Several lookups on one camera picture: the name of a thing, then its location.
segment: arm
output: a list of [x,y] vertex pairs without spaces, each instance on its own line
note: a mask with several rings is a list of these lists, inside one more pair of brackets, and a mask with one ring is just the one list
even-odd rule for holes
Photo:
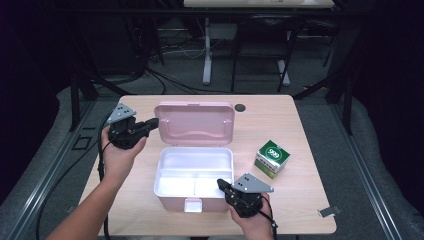
[[[268,194],[262,193],[262,196],[264,196],[269,201]],[[268,216],[270,216],[271,209],[268,206],[268,203],[264,199],[262,199],[262,204],[263,204],[263,207],[261,211],[267,214]],[[231,213],[231,218],[233,219],[233,221],[236,222],[243,230],[243,234],[247,240],[256,240],[256,239],[272,240],[273,239],[271,222],[268,219],[266,219],[264,216],[260,214],[256,214],[255,216],[250,218],[240,218],[236,210],[232,206],[230,206],[230,213]]]
[[[103,148],[109,142],[102,131]],[[132,148],[123,150],[109,144],[104,150],[105,176],[87,198],[48,236],[47,239],[97,239],[116,194],[127,178],[134,159],[143,150],[146,138]]]

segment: table surface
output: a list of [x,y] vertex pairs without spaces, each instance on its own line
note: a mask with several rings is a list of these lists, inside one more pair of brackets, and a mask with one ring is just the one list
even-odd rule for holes
[[184,0],[185,7],[331,8],[332,0]]
[[[154,117],[160,101],[213,101],[244,104],[235,114],[233,152],[234,179],[249,172],[272,186],[270,193],[278,234],[330,234],[336,230],[332,216],[318,210],[329,207],[314,158],[293,99],[287,95],[164,95],[124,96],[120,100],[137,111],[137,121]],[[291,154],[285,167],[271,179],[254,166],[256,152],[273,140]],[[159,154],[168,145],[159,131],[150,133],[145,149],[118,193],[109,212],[109,232],[120,236],[213,236],[241,235],[230,213],[182,213],[167,211],[153,192]],[[97,161],[81,201],[97,186]]]

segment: gray metal bracket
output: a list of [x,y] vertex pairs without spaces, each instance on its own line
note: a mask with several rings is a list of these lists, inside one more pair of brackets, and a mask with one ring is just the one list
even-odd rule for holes
[[245,173],[235,181],[233,188],[244,193],[274,192],[274,188],[257,179],[250,173]]
[[134,109],[129,108],[128,106],[126,106],[123,103],[118,103],[118,105],[116,106],[115,110],[113,110],[113,112],[110,115],[107,122],[109,124],[112,124],[112,123],[118,122],[122,119],[126,119],[126,118],[129,118],[131,116],[134,116],[136,114],[137,114],[137,112]]

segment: human hand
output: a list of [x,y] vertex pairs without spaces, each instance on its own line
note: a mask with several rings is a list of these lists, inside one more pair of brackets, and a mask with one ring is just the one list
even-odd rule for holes
[[141,138],[131,149],[120,149],[110,143],[108,132],[109,126],[102,130],[103,161],[105,164],[104,180],[111,179],[112,182],[122,185],[134,165],[135,157],[146,145],[147,138]]
[[[267,193],[262,193],[262,196],[270,201]],[[261,211],[266,215],[271,216],[271,208],[269,207],[268,202],[263,198],[262,205],[263,207]],[[230,206],[230,213],[233,221],[236,222],[243,230],[244,236],[247,240],[273,239],[271,222],[261,214],[256,214],[249,218],[241,218],[233,206]]]

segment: forearm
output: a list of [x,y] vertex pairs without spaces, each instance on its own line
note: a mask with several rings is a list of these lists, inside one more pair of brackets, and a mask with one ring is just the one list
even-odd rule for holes
[[121,185],[105,177],[48,239],[97,239]]
[[273,240],[273,236],[271,231],[261,231],[261,229],[249,229],[249,230],[244,230],[243,229],[243,234],[246,237],[247,240],[257,240],[257,239],[261,239],[261,240]]

